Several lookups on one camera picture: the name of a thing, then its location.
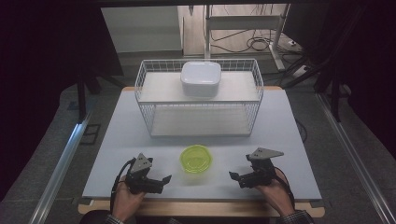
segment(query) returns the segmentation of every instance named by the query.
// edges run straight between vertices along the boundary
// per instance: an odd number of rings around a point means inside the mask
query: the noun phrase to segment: black cable
[[[280,185],[282,185],[282,187],[285,189],[285,191],[288,193],[291,205],[293,206],[293,208],[295,208],[294,194],[293,194],[293,192],[290,189],[289,180],[286,178],[285,173],[283,173],[283,171],[281,169],[279,169],[279,168],[277,168],[275,166],[274,166],[274,168],[276,168],[278,171],[280,171],[280,173],[283,176],[285,176],[286,182],[282,178],[280,178],[277,174],[275,174],[274,179],[277,180],[280,183]]]
[[[311,64],[314,64],[311,67],[311,71],[315,71],[315,73],[317,73],[320,70],[326,68],[329,62],[334,60],[334,50],[331,49],[333,48],[334,39],[336,39],[336,37],[340,35],[341,32],[343,32],[343,29],[345,29],[345,26],[350,21],[352,15],[352,13],[347,13],[346,15],[344,15],[344,19],[341,20],[341,22],[338,22],[338,24],[336,24],[335,27],[332,28],[332,31],[328,35],[326,35],[326,37],[319,44],[317,44],[314,48],[304,54],[307,58],[307,61],[309,60]],[[291,87],[295,84],[296,82],[292,81],[286,86]]]
[[[285,63],[290,63],[290,64],[293,64],[294,62],[290,62],[290,61],[288,61],[288,60],[286,60],[285,59],[285,56],[288,56],[288,55],[301,55],[301,54],[294,54],[294,53],[285,53],[285,54],[282,54],[282,59],[283,59],[283,61],[285,62]]]
[[[254,48],[254,44],[256,44],[256,43],[265,43],[266,46],[263,49],[257,49],[257,48]],[[241,53],[241,52],[245,52],[245,51],[247,51],[249,49],[255,49],[256,51],[264,51],[264,50],[268,49],[268,44],[267,44],[266,41],[264,41],[260,37],[251,37],[250,39],[247,40],[247,48],[246,49],[230,50],[230,49],[226,49],[226,48],[223,48],[221,46],[218,46],[218,45],[211,45],[211,47],[218,48],[218,49],[223,49],[223,50],[226,50],[226,51],[231,52],[231,53]]]
[[[298,131],[304,143],[308,138],[308,131],[306,130],[305,126],[299,120],[297,120],[297,118],[294,119],[296,120]]]
[[[257,5],[256,5],[256,6],[253,8],[253,10],[251,10],[251,12],[250,12],[250,16],[251,16],[251,14],[253,14],[254,10],[256,10],[256,9],[257,9],[258,5],[259,5],[259,4],[257,4]]]
[[[264,10],[264,4],[262,4],[262,10],[260,11],[260,15],[262,15],[263,10]]]
[[[122,182],[120,181],[122,172],[125,170],[126,166],[129,164],[132,164],[133,160],[127,161],[121,168],[119,174],[116,177],[116,180],[114,181],[113,188],[111,189],[111,198],[110,198],[110,214],[113,212],[113,207],[114,207],[114,200],[116,199],[116,194],[117,194],[117,187],[119,186],[119,183]]]
[[[224,5],[224,10],[225,10],[225,12],[227,12],[227,15],[230,15],[230,13],[228,13],[227,8],[225,7],[225,5]]]
[[[298,59],[296,62],[294,62],[291,66],[289,66],[285,72],[283,73],[283,76],[280,78],[278,85],[282,85],[282,81],[285,77],[292,75],[297,69],[299,69],[306,61],[308,60],[308,57],[304,55],[300,59]]]
[[[210,37],[211,37],[211,38],[212,38],[212,40],[214,40],[214,41],[219,41],[219,40],[222,40],[222,39],[226,39],[226,38],[228,38],[228,37],[231,37],[231,36],[233,36],[233,35],[239,35],[239,34],[242,34],[242,33],[246,32],[246,31],[251,31],[251,30],[243,30],[243,31],[240,31],[240,32],[237,32],[237,33],[231,34],[231,35],[226,35],[226,36],[224,36],[224,37],[222,37],[222,38],[219,38],[219,39],[215,39],[215,38],[213,38],[212,31],[210,31]]]
[[[279,52],[283,52],[285,54],[305,54],[304,51],[302,50],[289,50],[289,49],[284,49],[283,47],[281,47],[280,45],[276,46],[277,50]]]

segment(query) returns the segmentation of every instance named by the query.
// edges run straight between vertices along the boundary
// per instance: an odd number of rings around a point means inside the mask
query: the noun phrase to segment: container lid
[[[207,147],[194,145],[184,149],[180,155],[180,162],[184,171],[198,174],[209,168],[212,157]]]
[[[180,79],[186,84],[217,85],[221,79],[221,67],[212,62],[187,62],[181,69]]]

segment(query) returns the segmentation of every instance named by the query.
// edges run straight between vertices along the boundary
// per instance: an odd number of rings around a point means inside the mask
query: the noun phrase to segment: gray floor
[[[254,55],[267,85],[273,85],[281,75],[273,74],[275,64],[270,55]],[[134,85],[136,69],[142,59],[177,58],[178,52],[152,54],[121,54],[120,61],[125,77],[116,77]],[[85,135],[78,146],[64,182],[49,210],[47,223],[78,223],[82,215],[77,207],[97,151],[106,133],[112,112],[120,95],[120,88],[99,78],[102,91],[88,98],[96,100],[88,129],[100,126],[96,140]],[[382,223],[367,196],[330,122],[323,112],[317,95],[312,90],[315,77],[287,90],[293,114],[307,130],[304,146],[314,171],[318,187],[326,206],[326,215],[316,218],[317,223]],[[70,133],[76,125],[78,111],[76,87],[64,90],[61,105],[49,129],[26,165],[18,180],[0,203],[0,223],[28,223],[50,176],[57,164]],[[396,162],[376,137],[358,119],[347,104],[340,101],[342,125],[369,169],[376,184],[385,195],[392,211],[396,209]]]

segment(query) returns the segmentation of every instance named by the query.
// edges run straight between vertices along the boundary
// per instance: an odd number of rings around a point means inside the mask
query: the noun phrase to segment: yellow-green plastic bowl
[[[199,174],[209,168],[212,156],[207,147],[194,145],[184,149],[180,162],[185,172]]]

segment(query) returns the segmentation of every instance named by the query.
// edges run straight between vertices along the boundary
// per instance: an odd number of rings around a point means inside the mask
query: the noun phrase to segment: wire basket
[[[262,101],[262,76],[254,59],[210,59],[220,64],[217,96],[184,95],[180,81],[191,60],[145,60],[135,97],[151,136],[250,136]]]

